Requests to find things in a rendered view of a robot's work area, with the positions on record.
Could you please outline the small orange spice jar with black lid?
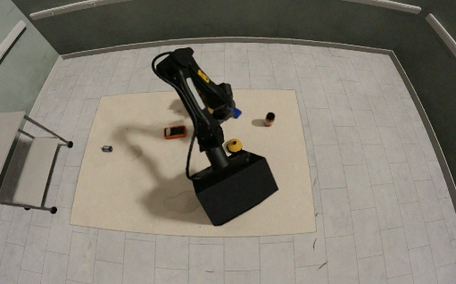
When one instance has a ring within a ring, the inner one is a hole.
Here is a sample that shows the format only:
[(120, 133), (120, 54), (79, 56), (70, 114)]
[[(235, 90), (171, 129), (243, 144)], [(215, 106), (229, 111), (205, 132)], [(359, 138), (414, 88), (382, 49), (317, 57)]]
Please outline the small orange spice jar with black lid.
[(264, 122), (265, 126), (267, 126), (267, 127), (272, 126), (274, 120), (275, 120), (275, 114), (273, 112), (267, 113), (265, 122)]

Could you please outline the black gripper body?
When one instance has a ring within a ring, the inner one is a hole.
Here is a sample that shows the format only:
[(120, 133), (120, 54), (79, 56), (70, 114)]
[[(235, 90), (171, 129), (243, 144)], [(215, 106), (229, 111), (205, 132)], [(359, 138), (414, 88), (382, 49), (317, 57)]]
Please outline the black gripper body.
[(220, 116), (218, 118), (214, 115), (214, 113), (212, 113), (212, 115), (213, 115), (214, 119), (217, 119), (219, 124), (221, 124), (224, 121), (227, 121), (228, 119), (230, 119), (233, 115), (235, 115), (235, 112), (232, 111), (232, 113), (230, 113), (229, 115), (220, 112)]

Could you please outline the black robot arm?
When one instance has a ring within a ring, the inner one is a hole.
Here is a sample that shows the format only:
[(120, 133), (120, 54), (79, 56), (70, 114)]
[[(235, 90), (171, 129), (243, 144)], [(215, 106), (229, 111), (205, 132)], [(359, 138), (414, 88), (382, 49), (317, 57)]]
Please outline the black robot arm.
[[(197, 120), (197, 132), (195, 135), (198, 139), (197, 144), (199, 144), (200, 152), (205, 152), (211, 164), (211, 167), (197, 173), (196, 177), (199, 177), (195, 181), (198, 181), (250, 161), (250, 153), (247, 152), (232, 159), (228, 158), (222, 146), (225, 142), (222, 127), (218, 120), (215, 120), (208, 111), (195, 87), (203, 94), (206, 104), (209, 105), (208, 107), (213, 110), (214, 115), (218, 118), (220, 112), (230, 114), (236, 107), (231, 85), (224, 82), (219, 85), (215, 84), (198, 66), (193, 54), (194, 50), (191, 47), (176, 49), (156, 65), (156, 70), (181, 91), (185, 102), (174, 88), (186, 107), (193, 126), (193, 115)], [(188, 63), (189, 65), (187, 66)]]

